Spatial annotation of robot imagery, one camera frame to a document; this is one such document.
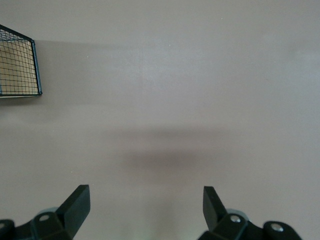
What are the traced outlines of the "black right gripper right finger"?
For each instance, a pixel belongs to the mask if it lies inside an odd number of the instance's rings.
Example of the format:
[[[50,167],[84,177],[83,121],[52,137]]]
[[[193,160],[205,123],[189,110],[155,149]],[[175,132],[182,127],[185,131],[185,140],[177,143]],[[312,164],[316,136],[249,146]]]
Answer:
[[[241,211],[226,209],[212,186],[203,188],[202,211],[208,227],[200,240],[300,240],[301,236],[288,224],[267,221],[254,225]]]

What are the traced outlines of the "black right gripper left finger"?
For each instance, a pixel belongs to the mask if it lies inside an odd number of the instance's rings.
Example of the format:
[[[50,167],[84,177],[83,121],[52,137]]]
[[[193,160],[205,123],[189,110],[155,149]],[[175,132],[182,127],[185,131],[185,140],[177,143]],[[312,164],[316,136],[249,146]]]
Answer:
[[[79,185],[59,206],[42,210],[30,221],[16,226],[0,221],[2,240],[72,240],[90,213],[90,187]]]

